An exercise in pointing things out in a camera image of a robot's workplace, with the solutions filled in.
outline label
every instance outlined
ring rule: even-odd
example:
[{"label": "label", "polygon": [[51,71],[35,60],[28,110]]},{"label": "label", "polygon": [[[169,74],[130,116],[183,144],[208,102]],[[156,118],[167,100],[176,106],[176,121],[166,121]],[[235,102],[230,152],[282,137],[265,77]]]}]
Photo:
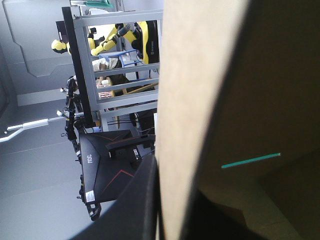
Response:
[{"label": "label", "polygon": [[137,149],[133,149],[133,152],[134,152],[134,155],[135,155],[135,159],[139,159],[139,154],[138,154],[138,151],[137,151]]},{"label": "label", "polygon": [[93,202],[95,200],[95,193],[94,191],[88,191],[85,193],[85,199],[86,199],[86,202]]}]

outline gray wall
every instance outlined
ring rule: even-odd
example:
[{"label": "gray wall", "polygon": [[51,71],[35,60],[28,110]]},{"label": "gray wall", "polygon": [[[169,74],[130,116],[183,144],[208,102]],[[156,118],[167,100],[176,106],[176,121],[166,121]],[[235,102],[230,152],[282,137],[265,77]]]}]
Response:
[{"label": "gray wall", "polygon": [[2,108],[5,110],[0,115],[0,136],[7,129],[6,124],[13,119],[13,113],[17,109],[17,94],[0,44],[0,109]]},{"label": "gray wall", "polygon": [[17,95],[58,89],[74,74],[71,56],[51,50],[68,0],[2,0],[0,43]]}]

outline metal rack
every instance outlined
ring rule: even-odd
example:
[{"label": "metal rack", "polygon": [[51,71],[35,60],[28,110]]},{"label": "metal rack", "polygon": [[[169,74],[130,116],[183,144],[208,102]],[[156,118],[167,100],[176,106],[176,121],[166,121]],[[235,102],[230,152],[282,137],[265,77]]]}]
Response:
[{"label": "metal rack", "polygon": [[[163,11],[146,10],[132,12],[111,12],[108,14],[100,15],[75,16],[72,15],[70,7],[63,7],[62,13],[69,38],[72,60],[79,85],[81,101],[82,104],[83,102],[85,102],[83,108],[87,106],[90,112],[94,112],[110,108],[122,107],[120,109],[104,112],[104,115],[108,117],[120,116],[156,108],[156,101],[158,100],[157,89],[105,99],[99,98],[99,92],[102,91],[102,89],[98,89],[96,86],[97,77],[107,77],[117,74],[159,69],[160,63],[143,64],[109,70],[100,70],[95,72],[92,65],[93,57],[90,53],[87,34],[88,26],[157,20],[158,42],[160,50],[162,36],[161,20],[163,17]],[[107,86],[103,88],[103,91],[107,92],[112,90],[141,86],[141,84],[147,85],[157,82],[159,82],[158,78],[146,79],[143,81],[135,81],[114,86]],[[86,121],[88,125],[90,125],[90,123],[92,122],[92,113],[89,113],[88,109],[86,112],[84,111],[84,115],[87,116]]]}]

